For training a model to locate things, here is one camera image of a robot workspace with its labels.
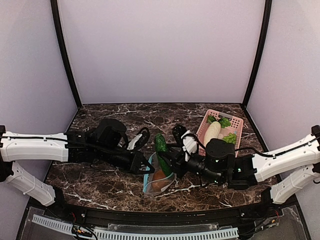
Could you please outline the clear zip top bag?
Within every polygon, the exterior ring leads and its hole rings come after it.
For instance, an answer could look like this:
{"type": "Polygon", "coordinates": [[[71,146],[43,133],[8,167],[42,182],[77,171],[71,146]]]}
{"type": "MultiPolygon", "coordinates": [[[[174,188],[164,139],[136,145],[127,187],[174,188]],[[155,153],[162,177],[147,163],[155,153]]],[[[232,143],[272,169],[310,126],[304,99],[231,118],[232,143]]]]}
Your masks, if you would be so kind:
{"type": "Polygon", "coordinates": [[[154,197],[163,193],[176,180],[176,174],[166,176],[160,167],[157,154],[153,153],[148,162],[154,167],[154,173],[147,173],[143,177],[143,194],[145,197],[154,197]]]}

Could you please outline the brown fried food piece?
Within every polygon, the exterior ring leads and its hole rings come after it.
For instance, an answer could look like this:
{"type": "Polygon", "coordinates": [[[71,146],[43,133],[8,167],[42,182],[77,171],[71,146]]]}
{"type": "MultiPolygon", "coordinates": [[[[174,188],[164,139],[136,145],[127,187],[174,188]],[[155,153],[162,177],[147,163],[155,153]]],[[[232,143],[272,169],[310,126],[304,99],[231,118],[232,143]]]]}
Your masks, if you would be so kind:
{"type": "Polygon", "coordinates": [[[156,192],[160,192],[162,188],[169,184],[170,180],[164,174],[164,172],[160,169],[154,173],[152,178],[152,189],[156,192]]]}

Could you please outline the pink plastic basket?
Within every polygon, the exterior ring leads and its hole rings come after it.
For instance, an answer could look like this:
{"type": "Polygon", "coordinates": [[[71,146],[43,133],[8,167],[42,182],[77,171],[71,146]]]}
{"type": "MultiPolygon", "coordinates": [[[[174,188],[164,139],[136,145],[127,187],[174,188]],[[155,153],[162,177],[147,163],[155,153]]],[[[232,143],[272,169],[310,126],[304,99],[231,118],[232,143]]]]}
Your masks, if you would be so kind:
{"type": "Polygon", "coordinates": [[[244,125],[244,120],[242,118],[229,115],[227,113],[219,112],[213,109],[208,109],[203,117],[203,120],[196,132],[198,139],[201,141],[201,143],[204,143],[204,135],[207,131],[210,123],[207,123],[208,116],[214,116],[217,120],[221,118],[227,118],[229,119],[231,126],[226,128],[221,128],[220,133],[218,135],[218,139],[222,139],[224,136],[227,136],[229,133],[236,134],[236,144],[234,145],[235,149],[238,149],[240,147],[241,142],[241,136],[242,136],[242,130],[244,125]]]}

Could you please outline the green grape bunch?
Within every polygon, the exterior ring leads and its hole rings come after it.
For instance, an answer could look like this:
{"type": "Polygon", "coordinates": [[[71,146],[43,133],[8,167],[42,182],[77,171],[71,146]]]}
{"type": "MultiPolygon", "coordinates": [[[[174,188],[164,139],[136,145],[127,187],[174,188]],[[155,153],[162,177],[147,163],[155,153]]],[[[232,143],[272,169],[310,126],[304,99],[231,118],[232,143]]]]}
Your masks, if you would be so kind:
{"type": "Polygon", "coordinates": [[[226,143],[236,144],[237,135],[235,133],[229,133],[228,135],[222,138],[226,143]]]}

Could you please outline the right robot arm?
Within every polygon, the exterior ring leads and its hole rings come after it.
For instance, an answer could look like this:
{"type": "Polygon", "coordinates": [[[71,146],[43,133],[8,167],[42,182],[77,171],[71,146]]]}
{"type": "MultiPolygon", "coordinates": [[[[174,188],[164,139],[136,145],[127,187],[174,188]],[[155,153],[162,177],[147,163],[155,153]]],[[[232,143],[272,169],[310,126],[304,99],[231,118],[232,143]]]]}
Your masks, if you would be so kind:
{"type": "Polygon", "coordinates": [[[280,183],[261,193],[265,204],[281,205],[309,183],[318,184],[320,177],[320,127],[315,125],[303,139],[275,151],[236,156],[234,144],[213,138],[204,147],[198,137],[182,125],[174,128],[176,143],[169,144],[166,151],[159,151],[178,178],[187,172],[221,186],[227,184],[234,190],[246,190],[266,179],[283,172],[292,171],[280,183]]]}

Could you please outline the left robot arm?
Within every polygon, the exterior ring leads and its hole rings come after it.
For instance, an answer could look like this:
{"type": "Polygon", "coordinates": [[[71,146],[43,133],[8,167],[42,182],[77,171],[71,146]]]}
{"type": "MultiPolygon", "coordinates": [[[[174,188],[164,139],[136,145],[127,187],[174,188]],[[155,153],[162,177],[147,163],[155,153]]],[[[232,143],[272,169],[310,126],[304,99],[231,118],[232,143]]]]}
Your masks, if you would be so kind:
{"type": "Polygon", "coordinates": [[[64,207],[61,189],[45,184],[23,169],[20,160],[48,160],[61,163],[93,163],[95,160],[134,175],[154,173],[154,167],[140,149],[150,131],[143,127],[129,140],[126,126],[119,120],[104,118],[86,132],[30,135],[0,127],[0,180],[37,200],[45,207],[64,207]]]}

